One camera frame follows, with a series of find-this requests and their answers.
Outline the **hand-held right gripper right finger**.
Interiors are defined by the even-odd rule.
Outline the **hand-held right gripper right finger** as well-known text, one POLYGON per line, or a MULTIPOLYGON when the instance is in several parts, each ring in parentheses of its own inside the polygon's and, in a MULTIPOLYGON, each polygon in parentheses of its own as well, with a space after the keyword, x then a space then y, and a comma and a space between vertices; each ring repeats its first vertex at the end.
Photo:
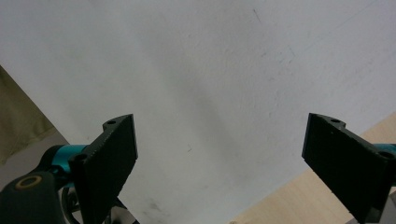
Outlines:
POLYGON ((380 221, 396 187, 396 144, 371 144, 343 121, 311 113, 302 157, 360 224, 380 221))

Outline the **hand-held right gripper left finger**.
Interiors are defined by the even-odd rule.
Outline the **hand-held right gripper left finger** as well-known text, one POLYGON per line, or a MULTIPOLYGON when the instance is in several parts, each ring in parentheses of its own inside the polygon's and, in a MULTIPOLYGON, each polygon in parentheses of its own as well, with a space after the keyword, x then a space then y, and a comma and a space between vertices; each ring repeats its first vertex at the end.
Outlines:
POLYGON ((137 160, 134 116, 103 124, 104 131, 69 159, 84 224, 102 224, 137 160))

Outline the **olive cloth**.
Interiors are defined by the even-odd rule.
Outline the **olive cloth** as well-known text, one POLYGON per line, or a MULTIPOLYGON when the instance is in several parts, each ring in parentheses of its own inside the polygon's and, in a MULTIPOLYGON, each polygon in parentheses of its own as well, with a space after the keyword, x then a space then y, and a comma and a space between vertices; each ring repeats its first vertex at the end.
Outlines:
POLYGON ((0 65, 0 165, 55 131, 53 124, 0 65))

